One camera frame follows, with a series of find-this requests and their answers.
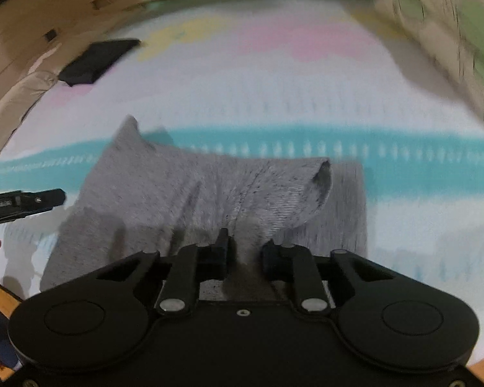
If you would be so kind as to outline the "grey speckled pants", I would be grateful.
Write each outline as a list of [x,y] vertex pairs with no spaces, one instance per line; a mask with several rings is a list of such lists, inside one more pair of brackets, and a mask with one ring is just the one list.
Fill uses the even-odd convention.
[[243,159],[150,143],[127,117],[86,177],[61,225],[41,290],[138,252],[175,255],[210,244],[221,229],[236,244],[235,271],[203,285],[207,300],[277,300],[258,272],[268,241],[367,253],[364,172],[326,157]]

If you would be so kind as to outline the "beige satin pillow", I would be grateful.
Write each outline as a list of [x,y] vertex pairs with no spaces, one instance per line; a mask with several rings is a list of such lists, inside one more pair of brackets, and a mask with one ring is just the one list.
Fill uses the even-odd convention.
[[20,127],[31,107],[55,83],[55,74],[46,71],[33,72],[14,84],[0,99],[0,152],[13,132]]

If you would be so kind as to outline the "black folded garment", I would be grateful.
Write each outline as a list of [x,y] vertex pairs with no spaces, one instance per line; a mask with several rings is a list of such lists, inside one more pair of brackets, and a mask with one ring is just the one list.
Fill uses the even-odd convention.
[[139,39],[133,38],[94,42],[63,68],[58,79],[68,86],[92,85],[140,44]]

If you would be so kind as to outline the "floral pastel bed blanket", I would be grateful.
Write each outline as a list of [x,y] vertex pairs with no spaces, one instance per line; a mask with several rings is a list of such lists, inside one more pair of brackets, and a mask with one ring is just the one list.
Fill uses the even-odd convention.
[[416,44],[358,0],[165,13],[92,85],[57,83],[0,155],[0,192],[74,200],[128,115],[146,138],[240,157],[355,158],[373,260],[462,298],[484,358],[484,122]]

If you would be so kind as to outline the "folded cream floral quilt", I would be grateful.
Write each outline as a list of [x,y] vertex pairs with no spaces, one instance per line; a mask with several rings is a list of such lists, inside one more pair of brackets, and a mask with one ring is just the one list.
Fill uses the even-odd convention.
[[376,0],[466,93],[484,122],[484,0]]

